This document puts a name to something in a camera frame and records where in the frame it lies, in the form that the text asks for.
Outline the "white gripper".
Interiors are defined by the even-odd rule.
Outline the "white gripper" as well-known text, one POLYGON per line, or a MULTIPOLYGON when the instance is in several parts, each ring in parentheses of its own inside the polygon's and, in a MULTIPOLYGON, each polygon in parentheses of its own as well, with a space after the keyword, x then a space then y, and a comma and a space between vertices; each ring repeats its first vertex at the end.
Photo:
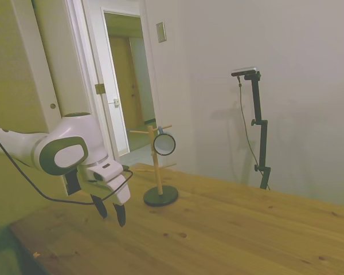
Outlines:
POLYGON ((102 201, 110 195, 114 203, 120 227, 126 224, 125 204, 131 197, 128 184, 122 175, 122 169, 89 168, 80 170, 80 187, 92 195, 93 203, 103 219, 107 218, 107 209, 102 201))

